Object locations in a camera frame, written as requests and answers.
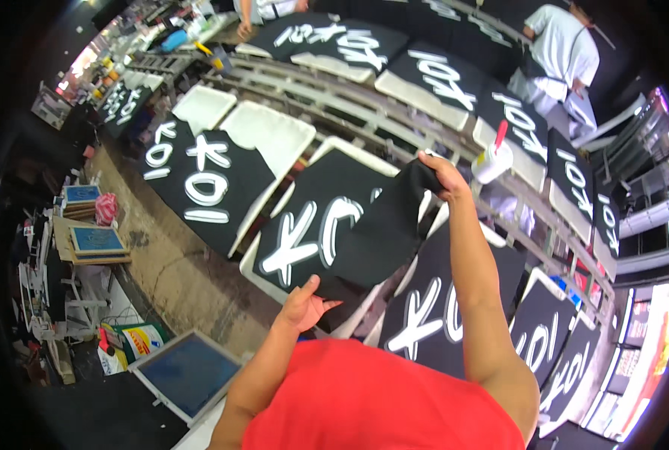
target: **man in white shirt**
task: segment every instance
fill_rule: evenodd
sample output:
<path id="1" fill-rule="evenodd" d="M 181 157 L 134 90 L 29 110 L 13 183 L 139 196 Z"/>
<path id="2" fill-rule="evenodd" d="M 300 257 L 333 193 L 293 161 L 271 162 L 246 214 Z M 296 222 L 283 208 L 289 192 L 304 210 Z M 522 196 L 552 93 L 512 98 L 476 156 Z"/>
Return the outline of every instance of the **man in white shirt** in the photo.
<path id="1" fill-rule="evenodd" d="M 569 11 L 544 5 L 524 24 L 524 35 L 534 41 L 531 58 L 546 76 L 528 78 L 518 68 L 508 87 L 544 117 L 567 98 L 568 89 L 581 97 L 581 89 L 591 85 L 599 67 L 599 51 L 588 30 L 594 23 L 573 2 Z"/>
<path id="2" fill-rule="evenodd" d="M 261 25 L 265 20 L 305 12 L 308 8 L 308 0 L 234 0 L 234 9 L 241 20 L 237 34 L 245 39 L 251 33 L 252 24 Z"/>

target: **plastic container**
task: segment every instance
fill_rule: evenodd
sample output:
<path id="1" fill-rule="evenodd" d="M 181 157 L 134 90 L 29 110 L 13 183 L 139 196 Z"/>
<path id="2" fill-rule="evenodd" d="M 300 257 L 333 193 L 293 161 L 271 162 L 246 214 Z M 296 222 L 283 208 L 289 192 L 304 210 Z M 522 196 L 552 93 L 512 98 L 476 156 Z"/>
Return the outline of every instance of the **plastic container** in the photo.
<path id="1" fill-rule="evenodd" d="M 491 183 L 493 179 L 509 170 L 514 163 L 514 154 L 504 142 L 508 126 L 506 120 L 501 121 L 497 139 L 472 163 L 472 175 L 482 185 Z"/>

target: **person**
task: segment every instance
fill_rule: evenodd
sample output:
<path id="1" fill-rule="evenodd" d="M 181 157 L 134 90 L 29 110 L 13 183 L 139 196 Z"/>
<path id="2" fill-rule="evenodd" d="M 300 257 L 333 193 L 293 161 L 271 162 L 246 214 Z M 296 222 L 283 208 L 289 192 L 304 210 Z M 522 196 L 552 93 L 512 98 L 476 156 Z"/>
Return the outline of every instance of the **person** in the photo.
<path id="1" fill-rule="evenodd" d="M 297 343 L 340 303 L 314 295 L 312 275 L 232 382 L 209 449 L 524 449 L 539 386 L 512 345 L 472 193 L 444 158 L 419 159 L 436 171 L 449 204 L 466 380 L 355 339 Z"/>
<path id="2" fill-rule="evenodd" d="M 568 89 L 582 97 L 582 89 L 592 84 L 599 68 L 599 51 L 588 31 L 594 23 L 572 2 L 568 12 L 554 5 L 541 6 L 524 24 L 524 35 L 534 41 L 524 58 L 533 59 L 539 67 L 525 68 L 530 74 L 518 68 L 508 87 L 545 117 L 567 98 Z"/>
<path id="3" fill-rule="evenodd" d="M 237 34 L 240 39 L 247 39 L 251 25 L 261 25 L 265 20 L 275 20 L 293 12 L 305 12 L 309 8 L 308 0 L 234 0 L 234 9 L 239 13 Z"/>

